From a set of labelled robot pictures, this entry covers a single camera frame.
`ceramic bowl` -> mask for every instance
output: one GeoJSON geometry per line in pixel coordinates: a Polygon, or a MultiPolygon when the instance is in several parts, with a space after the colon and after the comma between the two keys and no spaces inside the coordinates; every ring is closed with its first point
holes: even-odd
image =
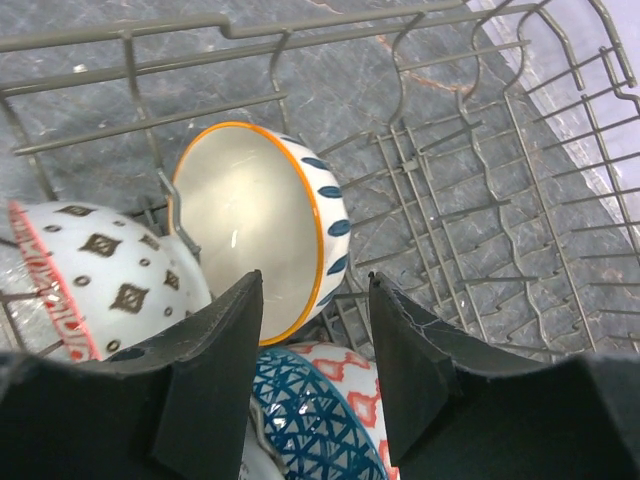
{"type": "Polygon", "coordinates": [[[270,348],[258,358],[253,393],[287,480],[399,479],[374,363],[332,344],[270,348]]]}
{"type": "Polygon", "coordinates": [[[284,340],[329,303],[347,268],[350,224],[336,179],[311,150],[223,123],[191,143],[173,181],[213,294],[262,271],[261,345],[284,340]]]}
{"type": "Polygon", "coordinates": [[[16,243],[74,361],[104,360],[211,302],[196,260],[115,211],[11,202],[16,243]]]}
{"type": "Polygon", "coordinates": [[[247,425],[238,480],[284,480],[269,455],[260,448],[251,425],[247,425]]]}

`orange rim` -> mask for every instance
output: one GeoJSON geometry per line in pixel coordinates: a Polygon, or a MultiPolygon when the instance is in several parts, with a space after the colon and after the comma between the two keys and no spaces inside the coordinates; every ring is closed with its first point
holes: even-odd
{"type": "MultiPolygon", "coordinates": [[[[313,189],[311,188],[311,185],[309,184],[309,180],[307,179],[306,175],[302,171],[302,167],[300,167],[300,165],[298,164],[298,162],[295,159],[295,157],[291,154],[291,152],[289,152],[287,147],[285,147],[284,144],[275,135],[272,135],[271,133],[269,133],[267,130],[265,130],[262,127],[258,127],[257,125],[252,125],[250,123],[245,123],[245,122],[224,122],[224,123],[219,123],[217,125],[209,127],[205,131],[200,133],[200,135],[198,135],[189,144],[187,149],[182,154],[182,157],[180,157],[180,160],[178,161],[178,165],[176,166],[176,171],[173,174],[173,178],[172,178],[173,183],[175,184],[176,179],[178,178],[178,175],[180,175],[180,170],[182,169],[182,166],[184,165],[184,161],[185,161],[187,155],[189,155],[189,152],[196,145],[196,143],[198,143],[200,140],[202,140],[209,133],[211,133],[211,132],[213,132],[215,130],[219,130],[221,128],[228,128],[228,127],[247,128],[249,130],[254,131],[255,133],[257,133],[259,135],[262,135],[263,137],[268,139],[271,143],[273,143],[276,147],[278,147],[278,150],[280,150],[280,152],[287,158],[287,160],[289,160],[289,163],[294,168],[294,170],[298,174],[298,177],[300,177],[300,180],[302,181],[302,184],[304,185],[304,189],[307,192],[307,198],[309,199],[309,202],[311,203],[311,210],[313,212],[313,220],[314,220],[314,223],[316,225],[316,243],[318,245],[318,251],[317,251],[318,262],[316,264],[316,276],[315,276],[315,279],[313,281],[313,288],[311,289],[311,295],[309,295],[309,300],[307,301],[307,304],[305,305],[304,310],[302,311],[302,313],[300,314],[298,319],[293,323],[293,325],[291,325],[287,330],[285,330],[280,335],[277,335],[277,336],[272,337],[272,338],[268,338],[266,340],[261,340],[260,343],[259,343],[260,346],[273,345],[274,343],[281,342],[282,340],[286,339],[291,334],[293,334],[296,330],[298,330],[298,328],[300,328],[304,324],[305,319],[309,316],[309,314],[311,313],[311,310],[313,310],[313,307],[316,304],[316,300],[318,298],[318,294],[320,293],[320,284],[322,282],[322,275],[323,275],[323,270],[324,270],[323,269],[323,266],[324,266],[324,240],[323,240],[323,236],[322,236],[322,232],[323,232],[323,230],[322,230],[322,221],[320,220],[320,213],[319,213],[319,209],[318,209],[318,204],[316,202],[315,196],[313,195],[313,189]]],[[[172,219],[172,214],[171,214],[171,207],[172,207],[172,202],[171,202],[171,198],[169,198],[169,229],[171,230],[171,233],[174,233],[173,232],[173,228],[172,228],[173,219],[172,219]]]]}

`white bowl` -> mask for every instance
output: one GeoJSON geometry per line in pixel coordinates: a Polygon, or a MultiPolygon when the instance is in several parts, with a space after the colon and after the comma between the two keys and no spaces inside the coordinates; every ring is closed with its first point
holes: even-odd
{"type": "Polygon", "coordinates": [[[329,303],[347,268],[350,224],[336,179],[311,150],[222,123],[191,143],[173,181],[213,294],[262,271],[260,345],[284,340],[329,303]]]}
{"type": "Polygon", "coordinates": [[[176,237],[156,237],[97,205],[9,205],[16,243],[60,338],[77,362],[104,360],[211,303],[176,237]]]}

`brown diamond pattern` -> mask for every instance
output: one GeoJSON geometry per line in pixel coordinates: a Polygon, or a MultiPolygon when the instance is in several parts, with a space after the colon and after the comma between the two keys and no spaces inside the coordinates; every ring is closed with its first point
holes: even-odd
{"type": "Polygon", "coordinates": [[[118,290],[115,301],[109,306],[111,310],[118,309],[128,313],[138,313],[144,305],[144,297],[149,289],[139,288],[130,283],[123,283],[118,290]]]}
{"type": "Polygon", "coordinates": [[[145,245],[148,245],[149,247],[151,247],[156,252],[158,250],[160,250],[160,244],[158,242],[156,242],[153,237],[151,237],[150,235],[147,235],[146,233],[140,239],[140,242],[144,243],[145,245]]]}
{"type": "Polygon", "coordinates": [[[180,290],[180,277],[171,270],[167,270],[167,276],[164,279],[164,284],[170,286],[174,290],[180,290]]]}
{"type": "Polygon", "coordinates": [[[94,233],[89,237],[87,243],[85,243],[78,250],[91,252],[101,257],[108,258],[112,256],[118,245],[122,243],[122,240],[115,240],[101,233],[94,233]]]}
{"type": "Polygon", "coordinates": [[[69,205],[68,207],[56,210],[56,212],[66,213],[67,215],[73,215],[74,217],[86,217],[94,211],[95,209],[93,208],[81,207],[80,205],[69,205]]]}

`bowl with orange rim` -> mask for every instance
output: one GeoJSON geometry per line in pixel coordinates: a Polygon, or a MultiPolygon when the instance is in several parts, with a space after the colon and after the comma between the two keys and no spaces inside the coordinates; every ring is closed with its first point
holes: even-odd
{"type": "Polygon", "coordinates": [[[351,225],[327,163],[301,141],[249,123],[217,124],[187,147],[173,183],[214,296],[262,272],[260,345],[286,339],[331,301],[347,269],[351,225]]]}

